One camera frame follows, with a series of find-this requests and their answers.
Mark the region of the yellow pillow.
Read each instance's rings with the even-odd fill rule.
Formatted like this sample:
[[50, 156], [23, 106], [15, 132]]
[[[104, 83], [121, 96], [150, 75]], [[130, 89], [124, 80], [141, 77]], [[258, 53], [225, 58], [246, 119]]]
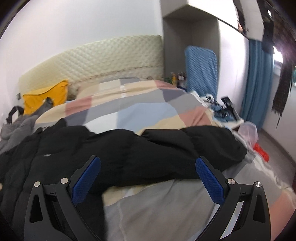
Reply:
[[46, 98], [52, 100], [53, 106], [64, 104], [67, 100], [68, 85], [68, 80], [62, 80], [50, 87], [23, 94], [24, 114], [32, 114], [45, 102]]

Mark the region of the cream quilted headboard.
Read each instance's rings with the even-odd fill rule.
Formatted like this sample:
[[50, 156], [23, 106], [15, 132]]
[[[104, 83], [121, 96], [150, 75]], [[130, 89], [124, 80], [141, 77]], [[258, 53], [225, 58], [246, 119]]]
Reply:
[[57, 54], [24, 73], [18, 80], [21, 95], [68, 80], [70, 94], [82, 82], [120, 77], [159, 77], [164, 73], [160, 35], [100, 40]]

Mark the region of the red plastic bag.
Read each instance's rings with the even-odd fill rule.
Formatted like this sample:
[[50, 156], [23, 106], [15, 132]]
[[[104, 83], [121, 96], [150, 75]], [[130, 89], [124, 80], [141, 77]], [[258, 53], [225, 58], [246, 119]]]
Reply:
[[258, 143], [255, 143], [253, 149], [254, 149], [258, 154], [260, 154], [260, 156], [263, 158], [263, 160], [264, 160], [265, 162], [268, 163], [268, 161], [269, 161], [269, 155], [268, 155], [268, 153], [267, 153], [264, 149], [262, 149], [262, 147], [261, 147]]

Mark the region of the blue curtain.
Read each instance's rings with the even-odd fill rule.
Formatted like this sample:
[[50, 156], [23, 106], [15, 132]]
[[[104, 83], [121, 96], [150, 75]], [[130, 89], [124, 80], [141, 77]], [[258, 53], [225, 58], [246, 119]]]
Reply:
[[254, 123], [258, 130], [266, 117], [273, 80], [273, 54], [262, 49], [262, 42], [249, 40], [247, 82], [240, 116]]

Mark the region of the bottles on shelf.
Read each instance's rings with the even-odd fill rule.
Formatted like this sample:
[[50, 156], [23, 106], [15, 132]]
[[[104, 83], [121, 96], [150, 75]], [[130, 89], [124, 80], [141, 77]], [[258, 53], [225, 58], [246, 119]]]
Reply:
[[171, 72], [171, 83], [177, 88], [187, 90], [187, 75], [185, 72], [173, 73]]

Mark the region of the black puffer jacket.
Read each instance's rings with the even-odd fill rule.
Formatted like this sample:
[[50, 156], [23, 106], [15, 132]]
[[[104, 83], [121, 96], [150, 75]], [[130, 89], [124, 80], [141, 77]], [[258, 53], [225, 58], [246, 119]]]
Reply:
[[241, 162], [246, 154], [245, 146], [227, 128], [148, 129], [141, 135], [120, 129], [95, 134], [84, 126], [67, 126], [65, 120], [59, 120], [1, 155], [1, 213], [23, 239], [34, 183], [55, 184], [72, 176], [94, 155], [101, 160], [101, 171], [77, 208], [95, 234], [105, 240], [102, 194], [106, 189], [197, 179], [198, 157], [204, 156], [214, 168], [224, 171]]

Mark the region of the grey wardrobe cabinet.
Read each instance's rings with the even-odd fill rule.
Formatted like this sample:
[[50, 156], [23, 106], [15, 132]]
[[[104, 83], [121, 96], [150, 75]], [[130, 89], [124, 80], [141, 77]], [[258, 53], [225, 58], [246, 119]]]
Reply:
[[164, 73], [185, 70], [189, 45], [212, 50], [220, 82], [243, 82], [248, 72], [248, 40], [261, 40], [257, 1], [161, 1]]

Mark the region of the blue towel covered chair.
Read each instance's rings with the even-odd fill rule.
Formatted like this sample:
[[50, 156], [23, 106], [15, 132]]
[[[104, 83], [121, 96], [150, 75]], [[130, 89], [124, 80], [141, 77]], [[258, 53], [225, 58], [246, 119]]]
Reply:
[[214, 99], [218, 91], [216, 54], [207, 48], [188, 46], [185, 49], [187, 91], [199, 96], [210, 94]]

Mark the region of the black bag on nightstand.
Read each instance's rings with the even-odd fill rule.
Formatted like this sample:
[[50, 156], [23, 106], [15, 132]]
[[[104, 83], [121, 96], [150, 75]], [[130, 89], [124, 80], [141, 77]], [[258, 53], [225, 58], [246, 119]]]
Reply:
[[11, 124], [13, 122], [13, 115], [17, 113], [18, 116], [22, 115], [24, 113], [24, 108], [17, 105], [17, 106], [14, 106], [11, 111], [9, 112], [8, 114], [8, 117], [6, 118], [6, 122], [8, 124]]

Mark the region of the patchwork checked duvet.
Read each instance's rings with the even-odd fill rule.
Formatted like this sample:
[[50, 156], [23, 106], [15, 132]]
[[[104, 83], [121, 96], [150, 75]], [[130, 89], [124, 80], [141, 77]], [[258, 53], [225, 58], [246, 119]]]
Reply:
[[240, 123], [223, 123], [196, 92], [186, 93], [168, 83], [155, 86], [151, 82], [140, 87], [127, 84], [124, 90], [112, 89], [82, 99], [71, 100], [42, 114], [35, 128], [53, 126], [64, 118], [69, 126], [86, 126], [94, 133], [124, 128], [140, 135], [147, 129], [181, 129], [190, 126], [228, 128], [248, 149], [241, 167], [234, 169], [241, 181], [263, 178], [270, 208], [271, 238], [284, 238], [295, 226], [295, 192], [283, 182], [274, 169], [247, 144], [238, 133]]

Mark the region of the black desk gadget stand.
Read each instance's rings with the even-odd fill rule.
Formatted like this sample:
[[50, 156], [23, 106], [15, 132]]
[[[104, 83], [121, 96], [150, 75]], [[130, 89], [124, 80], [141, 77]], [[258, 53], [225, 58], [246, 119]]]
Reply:
[[228, 96], [222, 97], [223, 105], [219, 104], [211, 94], [206, 94], [205, 102], [209, 103], [209, 107], [214, 111], [214, 117], [220, 122], [238, 121], [240, 117], [234, 108], [234, 104]]

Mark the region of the grey hoodie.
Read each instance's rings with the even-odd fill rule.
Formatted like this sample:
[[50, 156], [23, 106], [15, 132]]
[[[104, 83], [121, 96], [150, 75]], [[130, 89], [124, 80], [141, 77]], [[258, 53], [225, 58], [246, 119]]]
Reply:
[[1, 154], [21, 143], [33, 133], [36, 120], [53, 107], [53, 100], [47, 97], [43, 104], [32, 114], [20, 115], [13, 123], [3, 125], [1, 129]]

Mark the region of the dark hanging scarf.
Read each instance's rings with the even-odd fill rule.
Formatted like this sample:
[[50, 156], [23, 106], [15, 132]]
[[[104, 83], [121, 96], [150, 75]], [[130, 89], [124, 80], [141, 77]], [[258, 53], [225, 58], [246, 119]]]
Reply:
[[273, 99], [272, 111], [280, 118], [291, 93], [292, 79], [295, 73], [295, 38], [279, 14], [262, 15], [263, 38], [262, 49], [268, 54], [274, 53], [276, 47], [282, 54], [279, 84]]

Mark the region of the clear plastic bag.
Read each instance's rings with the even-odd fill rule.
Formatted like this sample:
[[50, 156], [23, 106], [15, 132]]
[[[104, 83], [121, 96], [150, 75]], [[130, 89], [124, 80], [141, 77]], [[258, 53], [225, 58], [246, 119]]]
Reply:
[[238, 133], [241, 135], [241, 137], [244, 138], [244, 140], [251, 148], [254, 148], [255, 144], [259, 139], [257, 127], [254, 123], [250, 121], [244, 122], [240, 125]]

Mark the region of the patchwork bed pillow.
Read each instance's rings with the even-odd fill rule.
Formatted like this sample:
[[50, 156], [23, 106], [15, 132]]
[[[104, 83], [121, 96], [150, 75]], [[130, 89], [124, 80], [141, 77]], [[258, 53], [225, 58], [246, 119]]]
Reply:
[[76, 99], [82, 99], [97, 93], [106, 92], [112, 89], [124, 90], [127, 84], [138, 84], [140, 87], [145, 86], [148, 83], [152, 83], [155, 86], [163, 84], [163, 80], [157, 79], [144, 79], [138, 77], [122, 77], [119, 79], [108, 79], [102, 82], [92, 82], [81, 84], [78, 88]]

